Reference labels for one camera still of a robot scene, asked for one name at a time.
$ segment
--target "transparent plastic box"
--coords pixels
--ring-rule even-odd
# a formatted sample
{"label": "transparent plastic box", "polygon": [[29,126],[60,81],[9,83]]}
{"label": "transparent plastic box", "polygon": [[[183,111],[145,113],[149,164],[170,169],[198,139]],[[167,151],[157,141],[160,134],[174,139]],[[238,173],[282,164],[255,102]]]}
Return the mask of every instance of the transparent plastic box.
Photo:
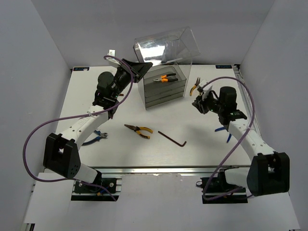
{"label": "transparent plastic box", "polygon": [[[134,50],[139,62],[153,67],[138,83],[145,108],[183,97],[190,74],[192,58],[200,54],[189,27],[135,39]],[[162,75],[176,73],[174,82],[153,82]]]}

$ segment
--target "orange-handled pliers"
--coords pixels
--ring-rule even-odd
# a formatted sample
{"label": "orange-handled pliers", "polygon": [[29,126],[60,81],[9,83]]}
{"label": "orange-handled pliers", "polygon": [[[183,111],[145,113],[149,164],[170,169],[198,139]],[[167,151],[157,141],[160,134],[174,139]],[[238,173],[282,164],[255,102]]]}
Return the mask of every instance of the orange-handled pliers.
{"label": "orange-handled pliers", "polygon": [[199,84],[200,84],[200,77],[197,78],[196,83],[194,84],[194,86],[192,87],[191,91],[189,92],[190,96],[193,95],[193,90],[195,90],[198,87]]}
{"label": "orange-handled pliers", "polygon": [[144,130],[144,131],[148,131],[149,133],[153,133],[152,129],[146,128],[146,127],[137,127],[137,126],[132,126],[132,125],[128,125],[125,124],[125,127],[134,130],[134,132],[136,132],[140,137],[145,138],[145,139],[150,139],[150,136],[145,136],[143,135],[140,131]]}
{"label": "orange-handled pliers", "polygon": [[161,76],[160,78],[153,79],[153,82],[174,82],[178,81],[178,78],[167,78],[169,76],[176,76],[177,73],[170,73],[164,76]]}

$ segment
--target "wire cutters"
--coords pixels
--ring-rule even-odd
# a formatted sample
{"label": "wire cutters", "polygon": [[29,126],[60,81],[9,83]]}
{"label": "wire cutters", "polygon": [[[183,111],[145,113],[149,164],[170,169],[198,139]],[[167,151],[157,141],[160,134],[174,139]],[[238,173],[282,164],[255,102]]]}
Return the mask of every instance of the wire cutters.
{"label": "wire cutters", "polygon": [[194,86],[192,87],[191,91],[189,92],[189,95],[192,96],[193,95],[193,90],[195,90],[197,88],[197,86],[200,83],[200,77],[197,78],[196,83],[194,84]]}
{"label": "wire cutters", "polygon": [[176,76],[177,73],[170,73],[164,76],[161,76],[160,78],[153,79],[153,82],[175,82],[178,81],[178,78],[168,78],[169,76]]}
{"label": "wire cutters", "polygon": [[94,133],[95,133],[96,135],[98,135],[98,136],[95,137],[94,139],[88,141],[88,142],[84,142],[84,143],[82,144],[82,146],[87,146],[87,145],[93,144],[93,143],[95,143],[96,141],[100,141],[101,139],[107,139],[108,133],[106,133],[106,132],[101,133],[100,131],[95,130]]}
{"label": "wire cutters", "polygon": [[137,127],[137,126],[132,126],[132,125],[128,125],[128,124],[125,124],[124,125],[125,127],[129,128],[129,129],[132,129],[134,130],[134,132],[136,132],[139,136],[141,136],[142,138],[144,139],[149,139],[150,136],[145,136],[143,135],[140,131],[141,130],[144,130],[144,131],[148,131],[149,133],[153,133],[153,130],[152,129],[149,129],[149,128],[146,128],[146,127]]}

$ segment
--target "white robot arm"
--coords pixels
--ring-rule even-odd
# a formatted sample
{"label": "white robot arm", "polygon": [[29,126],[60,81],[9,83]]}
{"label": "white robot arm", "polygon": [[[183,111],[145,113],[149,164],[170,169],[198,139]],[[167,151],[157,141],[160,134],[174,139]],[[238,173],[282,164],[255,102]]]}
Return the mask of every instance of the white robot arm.
{"label": "white robot arm", "polygon": [[101,172],[80,162],[79,149],[89,135],[101,124],[113,117],[117,110],[118,95],[133,80],[138,83],[152,63],[133,63],[123,59],[124,64],[117,67],[113,76],[103,72],[98,77],[94,102],[89,108],[89,116],[81,118],[74,125],[60,134],[51,133],[46,139],[43,165],[67,179],[81,180],[86,183],[101,185]]}
{"label": "white robot arm", "polygon": [[[192,103],[200,113],[211,111],[218,114],[220,123],[237,140],[241,139],[248,127],[247,117],[237,110],[236,90],[222,87],[216,99],[212,85],[202,81],[198,85],[199,96]],[[227,167],[220,169],[218,178],[222,188],[237,185],[248,188],[254,196],[289,191],[290,160],[286,153],[278,153],[254,131],[249,130],[241,142],[251,160],[250,167]]]}

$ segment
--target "allen key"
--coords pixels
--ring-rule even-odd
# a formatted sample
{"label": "allen key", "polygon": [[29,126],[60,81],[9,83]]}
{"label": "allen key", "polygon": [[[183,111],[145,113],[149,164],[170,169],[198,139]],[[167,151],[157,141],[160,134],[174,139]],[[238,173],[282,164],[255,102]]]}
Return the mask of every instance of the allen key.
{"label": "allen key", "polygon": [[170,138],[169,136],[167,136],[167,135],[165,135],[164,133],[162,133],[161,131],[158,131],[158,133],[161,134],[162,136],[166,137],[168,140],[170,140],[170,141],[176,143],[176,144],[177,144],[178,146],[180,146],[180,147],[184,147],[185,144],[187,143],[187,142],[185,141],[184,144],[180,144],[180,143],[176,142],[174,139],[172,139],[172,138]]}

